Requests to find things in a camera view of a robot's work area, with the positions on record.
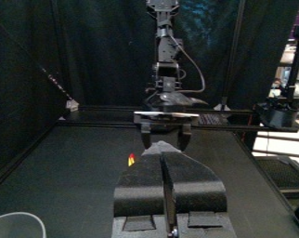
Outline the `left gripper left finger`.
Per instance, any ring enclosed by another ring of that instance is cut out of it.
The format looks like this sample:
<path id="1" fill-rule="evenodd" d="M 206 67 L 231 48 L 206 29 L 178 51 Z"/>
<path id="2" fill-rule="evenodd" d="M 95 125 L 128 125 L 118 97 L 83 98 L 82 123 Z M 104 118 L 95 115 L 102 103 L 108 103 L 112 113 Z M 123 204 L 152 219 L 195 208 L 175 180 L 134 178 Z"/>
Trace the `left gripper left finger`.
<path id="1" fill-rule="evenodd" d="M 164 214 L 164 187 L 160 157 L 167 143 L 151 145 L 124 171 L 115 187 L 115 216 Z"/>

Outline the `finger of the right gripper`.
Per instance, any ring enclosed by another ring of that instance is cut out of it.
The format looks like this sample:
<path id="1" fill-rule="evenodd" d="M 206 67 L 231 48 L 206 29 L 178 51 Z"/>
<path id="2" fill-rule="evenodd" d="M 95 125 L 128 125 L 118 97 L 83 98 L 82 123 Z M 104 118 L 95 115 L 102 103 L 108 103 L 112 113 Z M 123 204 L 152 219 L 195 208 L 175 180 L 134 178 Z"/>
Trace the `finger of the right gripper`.
<path id="1" fill-rule="evenodd" d="M 182 125 L 178 136 L 178 147 L 182 151 L 184 151 L 188 146 L 188 143 L 191 141 L 191 135 L 191 124 Z"/>
<path id="2" fill-rule="evenodd" d="M 142 140 L 143 140 L 146 149 L 148 149 L 151 146 L 151 125 L 150 124 L 142 125 Z"/>

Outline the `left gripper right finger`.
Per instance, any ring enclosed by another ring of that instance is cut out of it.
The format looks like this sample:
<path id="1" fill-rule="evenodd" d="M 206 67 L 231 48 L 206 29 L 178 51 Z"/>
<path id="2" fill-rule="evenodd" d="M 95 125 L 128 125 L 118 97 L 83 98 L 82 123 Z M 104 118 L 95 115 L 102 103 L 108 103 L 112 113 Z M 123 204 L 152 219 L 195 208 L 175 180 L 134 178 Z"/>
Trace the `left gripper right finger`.
<path id="1" fill-rule="evenodd" d="M 226 212 L 226 188 L 211 168 L 168 143 L 163 144 L 163 159 L 176 213 Z"/>

